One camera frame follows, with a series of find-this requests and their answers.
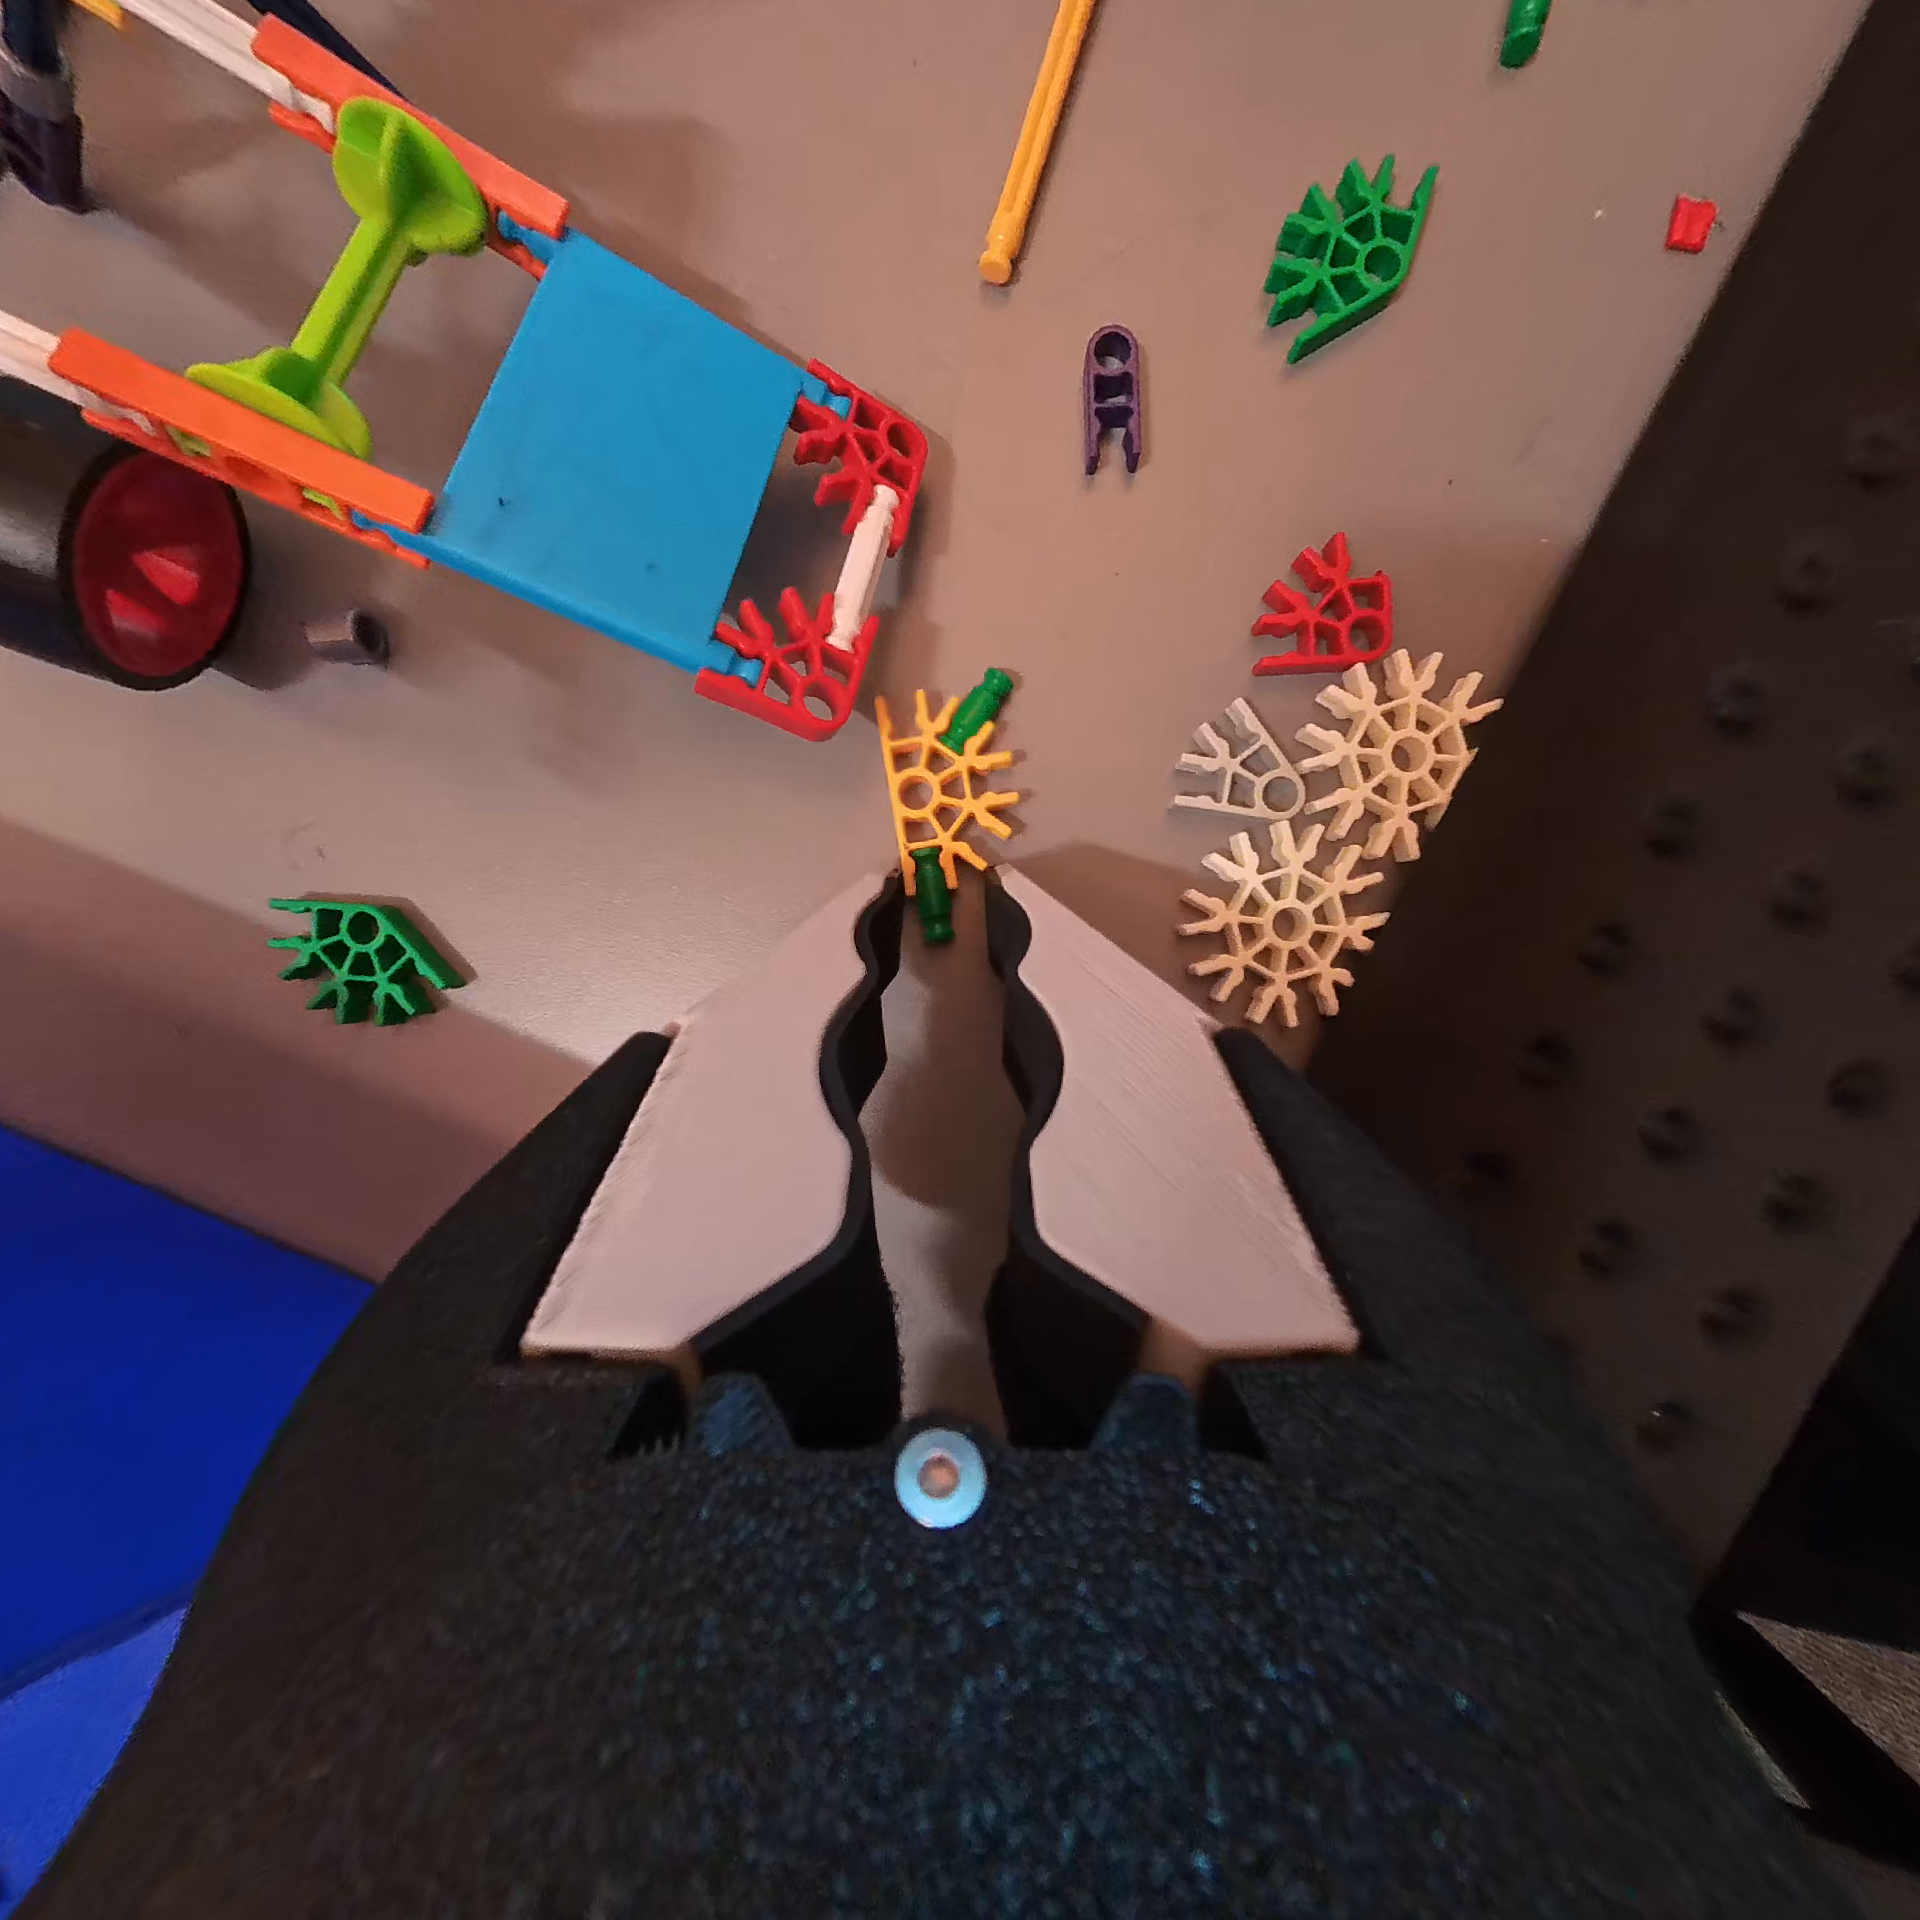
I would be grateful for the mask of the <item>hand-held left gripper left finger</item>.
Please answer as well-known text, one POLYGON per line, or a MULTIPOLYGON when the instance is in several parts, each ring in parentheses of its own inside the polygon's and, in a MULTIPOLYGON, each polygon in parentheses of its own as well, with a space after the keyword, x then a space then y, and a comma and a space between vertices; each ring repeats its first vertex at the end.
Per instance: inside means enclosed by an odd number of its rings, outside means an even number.
POLYGON ((861 1114, 885 1068, 904 909, 897 875, 857 881, 680 1023, 522 1357, 650 1360, 689 1388, 748 1374, 807 1450, 898 1424, 861 1114))

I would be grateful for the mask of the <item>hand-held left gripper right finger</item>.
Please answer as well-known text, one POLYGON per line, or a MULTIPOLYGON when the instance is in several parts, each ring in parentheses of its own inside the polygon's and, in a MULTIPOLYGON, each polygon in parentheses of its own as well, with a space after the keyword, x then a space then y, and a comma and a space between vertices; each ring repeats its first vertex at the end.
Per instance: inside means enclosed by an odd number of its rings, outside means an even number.
POLYGON ((1090 1447, 1135 1379, 1209 1405, 1225 1364, 1357 1354, 1220 1023, 1020 869, 985 925, 1023 1114, 985 1308, 1011 1445, 1090 1447))

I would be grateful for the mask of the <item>orange fan connector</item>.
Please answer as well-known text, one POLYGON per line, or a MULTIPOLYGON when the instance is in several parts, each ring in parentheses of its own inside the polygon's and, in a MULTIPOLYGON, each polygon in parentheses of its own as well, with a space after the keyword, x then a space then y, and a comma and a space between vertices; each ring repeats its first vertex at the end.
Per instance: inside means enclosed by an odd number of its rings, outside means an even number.
POLYGON ((995 790, 995 776, 1016 761, 1014 752, 995 746, 998 714, 982 708, 978 728, 962 746, 948 741, 969 702, 974 695, 957 695, 931 708, 930 692, 918 688, 909 721, 897 721, 884 698, 874 702, 898 869, 909 897, 920 876, 916 852, 933 850, 948 885, 954 885, 961 863, 978 871, 990 868, 980 847, 988 834, 998 840, 1016 834, 1014 810, 1023 798, 995 790))

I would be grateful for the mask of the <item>colourful construction toy plane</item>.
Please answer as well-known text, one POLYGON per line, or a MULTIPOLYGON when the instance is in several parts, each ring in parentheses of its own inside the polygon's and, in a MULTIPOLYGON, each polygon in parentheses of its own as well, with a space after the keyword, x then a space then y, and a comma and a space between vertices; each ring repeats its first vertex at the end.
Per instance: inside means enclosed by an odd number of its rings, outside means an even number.
POLYGON ((926 431, 573 226, 313 4, 86 4, 266 98, 355 228, 290 345, 170 373, 4 314, 4 649, 119 688, 213 667, 252 584, 243 497, 643 650, 804 741, 853 718, 926 431), (438 490, 348 394, 400 278, 493 253, 534 296, 438 490))

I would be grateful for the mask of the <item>purple plastic clip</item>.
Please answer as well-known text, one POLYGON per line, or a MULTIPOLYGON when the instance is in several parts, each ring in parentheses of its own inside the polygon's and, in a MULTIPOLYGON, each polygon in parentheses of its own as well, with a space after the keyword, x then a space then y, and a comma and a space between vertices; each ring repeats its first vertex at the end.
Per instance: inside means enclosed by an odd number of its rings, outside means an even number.
POLYGON ((1141 358, 1131 327, 1106 324, 1087 343, 1082 374, 1085 472, 1099 472, 1103 450, 1117 440, 1128 473, 1141 456, 1141 358))

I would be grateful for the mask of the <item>yellow plastic rod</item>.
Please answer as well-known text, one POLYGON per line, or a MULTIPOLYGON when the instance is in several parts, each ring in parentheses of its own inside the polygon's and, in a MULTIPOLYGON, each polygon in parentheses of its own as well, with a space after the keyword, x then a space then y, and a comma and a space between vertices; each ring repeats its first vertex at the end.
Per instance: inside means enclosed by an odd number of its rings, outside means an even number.
POLYGON ((980 250, 978 274, 991 288, 1010 285, 1023 258, 1096 9, 1097 2, 1061 2, 1054 13, 1045 61, 980 250))

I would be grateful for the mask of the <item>white snowflake connector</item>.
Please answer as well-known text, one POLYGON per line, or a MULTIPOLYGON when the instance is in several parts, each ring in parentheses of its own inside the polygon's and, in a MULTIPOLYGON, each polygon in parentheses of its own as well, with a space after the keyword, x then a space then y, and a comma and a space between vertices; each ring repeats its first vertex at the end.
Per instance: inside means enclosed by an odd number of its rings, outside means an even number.
POLYGON ((1251 833, 1236 833, 1223 852, 1204 859, 1220 892, 1184 895, 1193 918, 1177 927, 1180 938, 1214 941, 1189 973, 1211 981, 1212 1003, 1240 1005, 1244 1023, 1280 1019, 1292 1029, 1305 1003, 1334 1019, 1344 990, 1355 984, 1348 953, 1370 952, 1390 918, 1366 900, 1382 876, 1357 869, 1357 847, 1323 859, 1323 834, 1323 826, 1272 823, 1261 850, 1251 833))
POLYGON ((1476 760, 1470 731, 1503 708, 1503 700, 1479 700, 1479 673, 1437 692, 1443 665, 1443 652, 1417 659, 1408 649, 1381 659, 1378 675, 1357 665, 1317 698, 1336 721, 1298 731, 1298 743, 1313 748, 1304 775, 1334 776, 1307 810, 1333 814, 1334 836, 1366 827, 1366 859, 1420 859, 1423 833, 1448 816, 1476 760))

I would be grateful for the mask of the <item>green fan connector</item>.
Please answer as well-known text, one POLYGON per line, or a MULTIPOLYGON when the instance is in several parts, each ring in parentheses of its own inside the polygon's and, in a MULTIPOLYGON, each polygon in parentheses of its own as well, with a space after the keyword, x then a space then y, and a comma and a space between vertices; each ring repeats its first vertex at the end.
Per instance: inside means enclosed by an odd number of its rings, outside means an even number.
POLYGON ((440 996, 467 984, 404 909, 373 900, 278 899, 280 913, 301 921, 271 941, 290 956, 281 981, 311 981, 307 1011, 335 1023, 400 1024, 436 1014, 440 996))
POLYGON ((1265 326, 1304 322, 1288 363, 1298 365, 1390 306, 1405 285, 1428 226, 1438 166, 1408 203, 1391 199, 1396 157, 1368 172, 1349 159, 1333 188, 1313 184, 1275 243, 1264 280, 1272 299, 1265 326))

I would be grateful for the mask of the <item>pale grey snowflake connector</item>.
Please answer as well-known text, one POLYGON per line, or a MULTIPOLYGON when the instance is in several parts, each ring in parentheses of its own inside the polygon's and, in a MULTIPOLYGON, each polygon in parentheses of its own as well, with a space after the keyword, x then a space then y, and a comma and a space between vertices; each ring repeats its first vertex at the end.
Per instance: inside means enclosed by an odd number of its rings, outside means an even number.
POLYGON ((1236 698, 1202 721, 1176 764, 1189 781, 1170 805, 1256 823, 1290 823, 1305 810, 1305 779, 1281 751, 1261 712, 1236 698))

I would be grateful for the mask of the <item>red fan connector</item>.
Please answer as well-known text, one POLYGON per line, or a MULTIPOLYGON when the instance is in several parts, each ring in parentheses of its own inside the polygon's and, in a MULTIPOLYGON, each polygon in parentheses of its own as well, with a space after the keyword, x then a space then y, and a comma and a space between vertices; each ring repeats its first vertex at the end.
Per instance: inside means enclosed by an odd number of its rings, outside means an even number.
POLYGON ((1265 588, 1265 613, 1251 635, 1285 641, 1256 659, 1256 678, 1333 673, 1381 659, 1393 638, 1393 594, 1387 573, 1357 573, 1349 540, 1334 533, 1304 550, 1290 578, 1265 588))

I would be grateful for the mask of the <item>blue plastic bin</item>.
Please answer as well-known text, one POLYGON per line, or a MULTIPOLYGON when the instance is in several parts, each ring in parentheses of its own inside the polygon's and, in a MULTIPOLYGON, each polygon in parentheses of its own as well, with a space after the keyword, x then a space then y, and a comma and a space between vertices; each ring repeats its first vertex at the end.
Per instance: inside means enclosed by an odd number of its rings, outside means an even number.
POLYGON ((123 1755, 252 1470, 370 1296, 4 1131, 4 1916, 123 1755))

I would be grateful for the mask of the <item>black perforated pad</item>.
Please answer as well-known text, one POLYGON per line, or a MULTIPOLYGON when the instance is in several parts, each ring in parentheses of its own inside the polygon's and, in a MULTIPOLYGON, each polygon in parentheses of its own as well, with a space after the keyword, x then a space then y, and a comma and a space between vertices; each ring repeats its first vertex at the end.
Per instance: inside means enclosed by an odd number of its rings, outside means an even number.
POLYGON ((1872 4, 1315 1064, 1637 1463, 1810 1828, 1907 1869, 1917 84, 1872 4))

